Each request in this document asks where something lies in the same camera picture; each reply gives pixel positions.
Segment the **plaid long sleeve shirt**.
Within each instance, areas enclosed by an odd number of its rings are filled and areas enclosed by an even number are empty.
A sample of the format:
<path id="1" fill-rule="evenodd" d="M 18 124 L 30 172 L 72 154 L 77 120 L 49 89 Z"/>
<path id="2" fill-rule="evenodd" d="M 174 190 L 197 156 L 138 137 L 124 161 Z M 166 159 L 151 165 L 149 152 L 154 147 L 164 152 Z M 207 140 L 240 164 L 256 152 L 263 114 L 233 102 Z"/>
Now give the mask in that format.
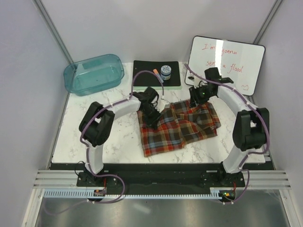
<path id="1" fill-rule="evenodd" d="M 162 111 L 157 128 L 148 127 L 138 111 L 143 155 L 150 157 L 184 148 L 187 144 L 217 136 L 221 123 L 210 102 L 192 107 L 190 100 L 171 103 Z"/>

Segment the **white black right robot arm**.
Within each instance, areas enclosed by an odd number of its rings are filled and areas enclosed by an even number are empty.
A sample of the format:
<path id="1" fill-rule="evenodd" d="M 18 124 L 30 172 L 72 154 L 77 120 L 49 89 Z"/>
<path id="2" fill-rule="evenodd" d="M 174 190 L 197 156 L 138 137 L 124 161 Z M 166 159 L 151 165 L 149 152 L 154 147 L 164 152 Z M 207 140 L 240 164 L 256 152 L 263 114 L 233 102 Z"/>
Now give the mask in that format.
<path id="1" fill-rule="evenodd" d="M 223 78 L 217 67 L 205 70 L 205 77 L 194 73 L 188 65 L 188 71 L 206 82 L 204 85 L 191 87 L 190 105 L 203 105 L 213 96 L 223 100 L 236 116 L 232 132 L 234 146 L 228 157 L 222 162 L 222 170 L 217 174 L 217 181 L 228 186 L 234 180 L 235 173 L 242 170 L 249 155 L 262 155 L 256 150 L 266 145 L 269 149 L 269 110 L 259 108 L 248 101 L 233 85 L 232 79 Z"/>

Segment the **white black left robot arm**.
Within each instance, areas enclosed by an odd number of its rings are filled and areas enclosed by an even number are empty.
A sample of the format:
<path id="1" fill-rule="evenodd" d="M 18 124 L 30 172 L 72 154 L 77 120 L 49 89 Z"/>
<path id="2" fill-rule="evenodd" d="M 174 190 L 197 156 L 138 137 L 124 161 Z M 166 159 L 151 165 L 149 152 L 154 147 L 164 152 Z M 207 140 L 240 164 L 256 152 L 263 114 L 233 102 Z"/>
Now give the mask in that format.
<path id="1" fill-rule="evenodd" d="M 147 127 L 157 128 L 161 118 L 161 110 L 165 104 L 158 92 L 148 87 L 143 92 L 133 92 L 129 97 L 114 103 L 102 105 L 93 102 L 85 113 L 80 125 L 80 141 L 86 148 L 85 167 L 89 171 L 87 180 L 93 186 L 99 186 L 104 181 L 101 172 L 104 168 L 103 146 L 109 138 L 114 120 L 129 113 L 140 111 L 143 113 L 143 122 Z"/>

